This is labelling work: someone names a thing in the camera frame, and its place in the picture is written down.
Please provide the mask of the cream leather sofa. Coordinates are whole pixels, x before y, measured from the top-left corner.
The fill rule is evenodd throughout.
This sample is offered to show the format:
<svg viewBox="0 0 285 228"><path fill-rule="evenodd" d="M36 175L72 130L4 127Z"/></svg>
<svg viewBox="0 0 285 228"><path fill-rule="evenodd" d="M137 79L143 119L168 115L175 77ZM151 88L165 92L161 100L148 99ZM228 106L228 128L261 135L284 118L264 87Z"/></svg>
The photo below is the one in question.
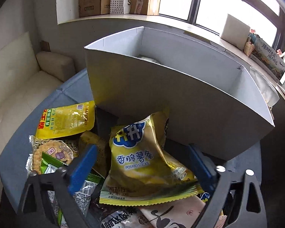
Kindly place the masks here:
<svg viewBox="0 0 285 228"><path fill-rule="evenodd" d="M76 74L74 61L54 52L35 53L28 32L0 51L0 154L30 113ZM0 201L2 183L0 179Z"/></svg>

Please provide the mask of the pink illustrated snack bag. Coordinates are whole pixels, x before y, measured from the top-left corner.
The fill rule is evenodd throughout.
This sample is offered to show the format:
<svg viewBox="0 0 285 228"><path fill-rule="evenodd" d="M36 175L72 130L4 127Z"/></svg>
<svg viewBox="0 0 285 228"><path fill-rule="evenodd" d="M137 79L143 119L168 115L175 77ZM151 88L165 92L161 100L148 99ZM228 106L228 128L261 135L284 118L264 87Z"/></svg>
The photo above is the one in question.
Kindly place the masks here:
<svg viewBox="0 0 285 228"><path fill-rule="evenodd" d="M142 214L154 227L192 227L206 203L192 196L181 200L140 206Z"/></svg>

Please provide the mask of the black white snack packet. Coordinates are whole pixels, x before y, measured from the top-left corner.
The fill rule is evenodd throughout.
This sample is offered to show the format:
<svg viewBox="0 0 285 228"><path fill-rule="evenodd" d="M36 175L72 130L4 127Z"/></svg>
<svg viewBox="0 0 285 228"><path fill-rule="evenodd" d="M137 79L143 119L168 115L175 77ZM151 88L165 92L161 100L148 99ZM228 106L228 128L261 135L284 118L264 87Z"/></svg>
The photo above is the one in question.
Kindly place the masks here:
<svg viewBox="0 0 285 228"><path fill-rule="evenodd" d="M153 227L136 207L92 204L89 211L99 227Z"/></svg>

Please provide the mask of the grey storage box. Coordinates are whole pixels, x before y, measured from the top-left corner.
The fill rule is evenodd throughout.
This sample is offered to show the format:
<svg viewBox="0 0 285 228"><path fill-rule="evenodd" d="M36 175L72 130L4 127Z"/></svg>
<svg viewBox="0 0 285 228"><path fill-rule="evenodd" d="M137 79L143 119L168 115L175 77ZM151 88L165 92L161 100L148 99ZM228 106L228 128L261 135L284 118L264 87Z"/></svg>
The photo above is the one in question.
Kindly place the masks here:
<svg viewBox="0 0 285 228"><path fill-rule="evenodd" d="M173 141L227 161L274 128L248 70L192 38L136 27L84 51L96 106L135 121L168 108Z"/></svg>

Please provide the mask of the printed landscape gift box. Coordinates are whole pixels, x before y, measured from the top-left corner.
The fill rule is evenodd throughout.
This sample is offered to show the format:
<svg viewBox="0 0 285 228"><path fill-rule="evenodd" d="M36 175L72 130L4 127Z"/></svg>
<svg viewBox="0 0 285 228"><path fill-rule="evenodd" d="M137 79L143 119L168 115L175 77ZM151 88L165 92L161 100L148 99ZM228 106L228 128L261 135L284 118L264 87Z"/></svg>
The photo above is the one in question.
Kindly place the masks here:
<svg viewBox="0 0 285 228"><path fill-rule="evenodd" d="M276 51L259 35L249 33L245 50L247 56L260 65L276 82L279 82L285 73L285 63Z"/></svg>

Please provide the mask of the yellow potato sticks bag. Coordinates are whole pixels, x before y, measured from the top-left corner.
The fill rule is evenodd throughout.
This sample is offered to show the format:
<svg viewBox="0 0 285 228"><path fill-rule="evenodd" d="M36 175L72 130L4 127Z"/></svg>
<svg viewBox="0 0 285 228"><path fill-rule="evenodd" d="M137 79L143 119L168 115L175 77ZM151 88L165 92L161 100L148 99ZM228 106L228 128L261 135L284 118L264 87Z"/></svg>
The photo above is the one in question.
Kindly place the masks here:
<svg viewBox="0 0 285 228"><path fill-rule="evenodd" d="M116 206L149 206L203 192L189 168L164 149L167 109L128 125L111 128L111 168L99 202Z"/></svg>

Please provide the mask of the small open cardboard box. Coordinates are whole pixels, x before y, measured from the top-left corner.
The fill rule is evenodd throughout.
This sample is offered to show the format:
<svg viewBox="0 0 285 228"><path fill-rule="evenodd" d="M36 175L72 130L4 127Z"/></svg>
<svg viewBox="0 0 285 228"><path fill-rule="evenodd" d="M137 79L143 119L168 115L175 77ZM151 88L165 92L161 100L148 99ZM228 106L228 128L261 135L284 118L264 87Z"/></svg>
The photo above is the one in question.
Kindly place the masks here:
<svg viewBox="0 0 285 228"><path fill-rule="evenodd" d="M131 0L129 14L159 15L161 0Z"/></svg>

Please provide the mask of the white square box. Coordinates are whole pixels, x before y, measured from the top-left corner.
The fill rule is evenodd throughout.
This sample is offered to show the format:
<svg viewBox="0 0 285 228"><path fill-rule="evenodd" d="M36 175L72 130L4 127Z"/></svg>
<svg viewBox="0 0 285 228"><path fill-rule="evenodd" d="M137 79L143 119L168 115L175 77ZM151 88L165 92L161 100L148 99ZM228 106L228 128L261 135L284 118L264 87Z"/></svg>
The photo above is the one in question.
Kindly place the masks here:
<svg viewBox="0 0 285 228"><path fill-rule="evenodd" d="M250 33L250 26L228 14L220 38L237 47L241 51L245 47Z"/></svg>

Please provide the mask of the yellow green bean snack packet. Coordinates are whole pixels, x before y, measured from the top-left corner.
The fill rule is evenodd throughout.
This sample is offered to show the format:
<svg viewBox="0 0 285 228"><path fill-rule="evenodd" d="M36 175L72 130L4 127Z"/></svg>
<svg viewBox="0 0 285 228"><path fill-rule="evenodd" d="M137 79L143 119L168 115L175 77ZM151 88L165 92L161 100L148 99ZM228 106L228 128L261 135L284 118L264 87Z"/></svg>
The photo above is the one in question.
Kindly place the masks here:
<svg viewBox="0 0 285 228"><path fill-rule="evenodd" d="M95 102L88 101L58 108L45 109L35 136L56 139L92 130L95 124Z"/></svg>

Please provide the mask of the round cookie clear packet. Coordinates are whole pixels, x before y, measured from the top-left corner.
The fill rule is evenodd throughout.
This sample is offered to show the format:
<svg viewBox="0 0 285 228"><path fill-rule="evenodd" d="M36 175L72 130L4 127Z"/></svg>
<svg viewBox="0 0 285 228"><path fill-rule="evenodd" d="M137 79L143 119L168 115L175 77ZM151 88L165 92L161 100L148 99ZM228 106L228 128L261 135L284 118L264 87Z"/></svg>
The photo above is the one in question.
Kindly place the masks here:
<svg viewBox="0 0 285 228"><path fill-rule="evenodd" d="M32 146L32 152L29 154L25 165L28 173L36 171L38 174L41 174L42 154L51 156L67 165L79 155L73 140L65 138L39 139L34 135L30 135L29 142Z"/></svg>

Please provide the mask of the green white wafer packet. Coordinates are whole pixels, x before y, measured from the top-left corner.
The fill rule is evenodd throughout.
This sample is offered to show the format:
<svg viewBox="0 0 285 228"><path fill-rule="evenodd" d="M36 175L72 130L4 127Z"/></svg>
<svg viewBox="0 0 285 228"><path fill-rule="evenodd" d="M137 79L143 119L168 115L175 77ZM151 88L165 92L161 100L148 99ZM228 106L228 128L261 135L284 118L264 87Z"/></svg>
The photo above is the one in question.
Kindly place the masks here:
<svg viewBox="0 0 285 228"><path fill-rule="evenodd" d="M59 167L67 166L67 164L48 155L45 152L41 153L40 170L42 174L54 173ZM94 174L89 174L79 192L75 192L73 197L79 209L84 216L87 215L88 207L91 201L91 196L100 183L101 178ZM47 191L50 203L53 207L54 215L58 220L59 227L69 227L62 210L59 207L58 200L54 190Z"/></svg>

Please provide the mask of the tissue pack in plastic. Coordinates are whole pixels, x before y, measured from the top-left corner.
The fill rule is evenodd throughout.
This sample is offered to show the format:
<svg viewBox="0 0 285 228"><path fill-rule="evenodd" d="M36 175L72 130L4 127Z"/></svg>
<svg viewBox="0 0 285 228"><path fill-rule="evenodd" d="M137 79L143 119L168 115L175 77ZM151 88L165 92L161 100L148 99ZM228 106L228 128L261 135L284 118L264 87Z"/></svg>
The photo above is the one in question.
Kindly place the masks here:
<svg viewBox="0 0 285 228"><path fill-rule="evenodd" d="M250 67L249 73L258 86L266 104L272 108L278 101L279 95L272 83L257 69Z"/></svg>

